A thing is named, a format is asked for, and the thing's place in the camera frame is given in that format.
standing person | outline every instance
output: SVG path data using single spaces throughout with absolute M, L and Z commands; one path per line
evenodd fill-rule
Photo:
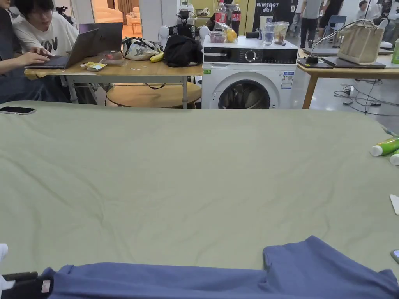
M 21 55 L 21 46 L 12 30 L 7 9 L 10 0 L 0 0 L 0 103 L 21 100 L 69 102 L 61 83 L 52 77 L 29 80 L 24 66 L 41 64 L 49 59 L 47 51 L 39 48 Z
M 290 31 L 294 33 L 294 37 L 299 36 L 300 28 L 302 25 L 302 17 L 300 15 L 302 12 L 302 4 L 303 0 L 298 0 L 298 5 L 296 6 L 294 19 L 292 20 L 292 24 L 290 26 Z
M 326 6 L 324 7 L 324 14 L 320 20 L 319 29 L 319 39 L 324 35 L 324 30 L 326 29 L 331 16 L 338 15 L 341 11 L 342 4 L 344 0 L 328 0 Z
M 308 46 L 313 47 L 316 35 L 317 22 L 320 11 L 323 7 L 323 0 L 304 0 L 302 4 L 301 16 L 302 26 L 300 30 L 300 48 L 305 48 L 306 37 L 308 36 Z

green sheet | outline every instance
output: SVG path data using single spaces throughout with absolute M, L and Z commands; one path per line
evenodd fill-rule
M 389 135 L 365 115 L 7 105 L 37 112 L 0 114 L 1 273 L 261 269 L 264 247 L 315 235 L 399 275 L 399 172 L 369 154 Z

green tube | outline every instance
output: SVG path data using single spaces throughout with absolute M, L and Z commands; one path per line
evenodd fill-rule
M 399 136 L 392 137 L 384 142 L 377 143 L 371 148 L 373 156 L 385 156 L 399 150 Z
M 392 165 L 399 166 L 399 149 L 393 153 L 389 161 L 392 163 Z

washing machine control panel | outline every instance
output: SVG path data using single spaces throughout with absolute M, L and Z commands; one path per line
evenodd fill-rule
M 296 64 L 296 49 L 236 49 L 204 47 L 204 62 Z

laptop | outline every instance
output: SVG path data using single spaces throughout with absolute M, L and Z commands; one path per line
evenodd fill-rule
M 120 51 L 122 47 L 123 23 L 80 24 L 79 32 L 98 29 L 98 34 L 88 56 L 97 56 L 104 51 Z
M 78 35 L 69 56 L 49 56 L 50 61 L 43 64 L 27 65 L 27 69 L 67 69 L 81 62 L 88 56 L 89 49 L 96 37 L 98 30 L 91 30 Z

